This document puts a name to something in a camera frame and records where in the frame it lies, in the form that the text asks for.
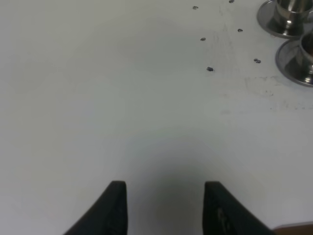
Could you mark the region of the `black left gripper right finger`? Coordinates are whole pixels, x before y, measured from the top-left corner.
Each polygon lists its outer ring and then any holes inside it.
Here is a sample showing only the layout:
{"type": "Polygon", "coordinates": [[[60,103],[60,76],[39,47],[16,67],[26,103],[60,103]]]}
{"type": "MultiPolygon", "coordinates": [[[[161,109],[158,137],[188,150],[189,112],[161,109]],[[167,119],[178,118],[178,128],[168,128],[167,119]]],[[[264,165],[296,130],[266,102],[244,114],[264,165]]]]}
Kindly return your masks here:
{"type": "Polygon", "coordinates": [[[202,212],[204,235],[273,235],[220,182],[204,185],[202,212]]]}

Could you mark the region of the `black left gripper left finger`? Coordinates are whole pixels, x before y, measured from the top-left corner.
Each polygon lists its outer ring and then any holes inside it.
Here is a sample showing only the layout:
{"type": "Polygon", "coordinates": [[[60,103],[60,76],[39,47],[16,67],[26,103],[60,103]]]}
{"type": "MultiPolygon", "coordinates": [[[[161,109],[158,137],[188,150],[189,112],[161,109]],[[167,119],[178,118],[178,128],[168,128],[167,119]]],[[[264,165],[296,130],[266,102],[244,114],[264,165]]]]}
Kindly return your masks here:
{"type": "Polygon", "coordinates": [[[112,181],[91,208],[66,232],[67,235],[126,235],[127,185],[112,181]]]}

